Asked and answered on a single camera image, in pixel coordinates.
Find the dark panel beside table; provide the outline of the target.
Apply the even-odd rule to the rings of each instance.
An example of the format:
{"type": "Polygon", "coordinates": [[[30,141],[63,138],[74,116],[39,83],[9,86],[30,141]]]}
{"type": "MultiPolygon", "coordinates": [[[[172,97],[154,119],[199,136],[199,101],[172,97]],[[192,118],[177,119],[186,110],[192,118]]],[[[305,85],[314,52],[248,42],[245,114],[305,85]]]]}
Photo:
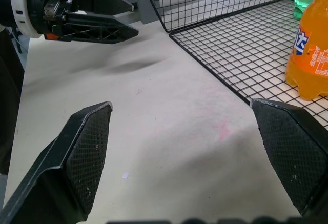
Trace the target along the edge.
{"type": "Polygon", "coordinates": [[[6,29],[0,32],[0,174],[10,167],[24,69],[6,29]]]}

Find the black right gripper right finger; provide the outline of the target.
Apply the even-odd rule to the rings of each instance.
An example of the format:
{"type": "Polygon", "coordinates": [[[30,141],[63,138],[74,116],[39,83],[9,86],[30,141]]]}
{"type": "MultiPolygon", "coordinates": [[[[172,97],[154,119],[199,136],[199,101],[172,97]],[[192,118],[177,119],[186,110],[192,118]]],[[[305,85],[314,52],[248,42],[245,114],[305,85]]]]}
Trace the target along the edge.
{"type": "Polygon", "coordinates": [[[328,130],[304,108],[254,98],[269,161],[301,216],[328,216],[328,130]]]}

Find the orange soda bottle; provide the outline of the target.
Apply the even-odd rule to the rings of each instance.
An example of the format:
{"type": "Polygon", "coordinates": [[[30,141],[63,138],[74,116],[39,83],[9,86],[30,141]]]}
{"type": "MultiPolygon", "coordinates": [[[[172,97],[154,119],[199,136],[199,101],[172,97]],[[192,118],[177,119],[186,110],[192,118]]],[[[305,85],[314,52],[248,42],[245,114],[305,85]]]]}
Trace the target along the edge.
{"type": "Polygon", "coordinates": [[[285,79],[305,100],[328,95],[328,0],[313,0],[305,9],[285,79]]]}

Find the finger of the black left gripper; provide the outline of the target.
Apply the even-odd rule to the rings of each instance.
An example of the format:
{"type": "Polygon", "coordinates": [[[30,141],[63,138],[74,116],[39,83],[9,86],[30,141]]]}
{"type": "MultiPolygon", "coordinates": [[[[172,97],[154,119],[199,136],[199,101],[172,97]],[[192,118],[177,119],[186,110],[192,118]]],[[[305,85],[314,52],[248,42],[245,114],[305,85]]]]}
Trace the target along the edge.
{"type": "Polygon", "coordinates": [[[63,41],[117,44],[136,37],[139,31],[113,16],[66,14],[62,25],[63,41]]]}
{"type": "Polygon", "coordinates": [[[72,0],[72,11],[91,13],[124,13],[134,10],[134,5],[126,0],[72,0]]]}

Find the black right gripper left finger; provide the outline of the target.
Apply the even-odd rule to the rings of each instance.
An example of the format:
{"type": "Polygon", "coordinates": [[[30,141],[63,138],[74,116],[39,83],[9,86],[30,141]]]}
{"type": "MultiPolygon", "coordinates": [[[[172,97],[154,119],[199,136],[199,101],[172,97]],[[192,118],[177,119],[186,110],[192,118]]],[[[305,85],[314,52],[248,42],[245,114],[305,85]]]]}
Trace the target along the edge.
{"type": "Polygon", "coordinates": [[[103,172],[112,103],[72,114],[0,212],[0,224],[78,224],[92,210],[103,172]]]}

